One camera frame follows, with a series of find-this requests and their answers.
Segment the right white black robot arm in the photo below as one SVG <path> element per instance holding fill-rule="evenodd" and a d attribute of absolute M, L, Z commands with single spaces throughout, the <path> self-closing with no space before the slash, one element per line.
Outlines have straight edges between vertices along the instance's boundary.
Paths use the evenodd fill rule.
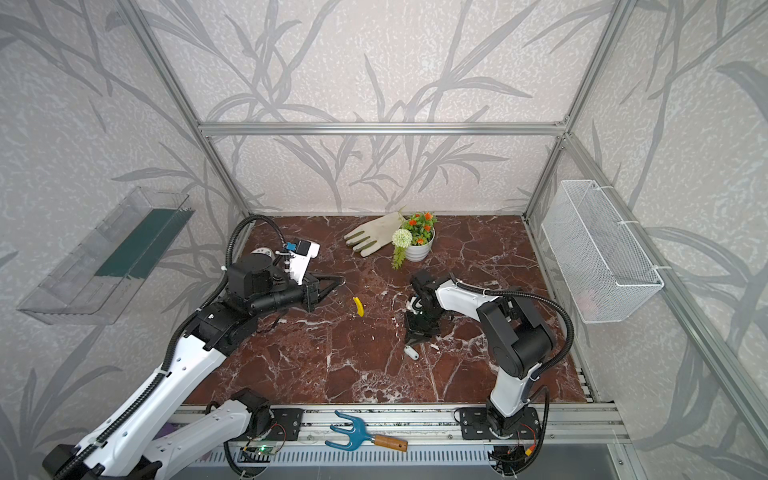
<path fill-rule="evenodd" d="M 481 429 L 496 438 L 512 437 L 530 411 L 531 388 L 549 367 L 546 358 L 556 346 L 555 334 L 533 305 L 546 299 L 484 289 L 452 276 L 435 279 L 426 271 L 414 274 L 410 283 L 414 294 L 406 304 L 405 345 L 411 348 L 437 337 L 441 318 L 448 314 L 479 322 L 498 367 Z"/>

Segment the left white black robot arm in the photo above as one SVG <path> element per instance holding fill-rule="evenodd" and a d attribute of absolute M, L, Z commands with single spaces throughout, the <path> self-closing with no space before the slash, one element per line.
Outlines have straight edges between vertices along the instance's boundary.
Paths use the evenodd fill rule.
<path fill-rule="evenodd" d="M 339 275 L 308 272 L 317 248 L 290 245 L 284 267 L 257 252 L 227 265 L 218 289 L 172 335 L 160 366 L 94 431 L 75 445 L 56 446 L 44 470 L 54 479 L 169 479 L 218 444 L 269 432 L 268 400 L 244 389 L 202 419 L 158 434 L 189 394 L 259 332 L 262 319 L 292 308 L 311 312 L 344 284 Z"/>

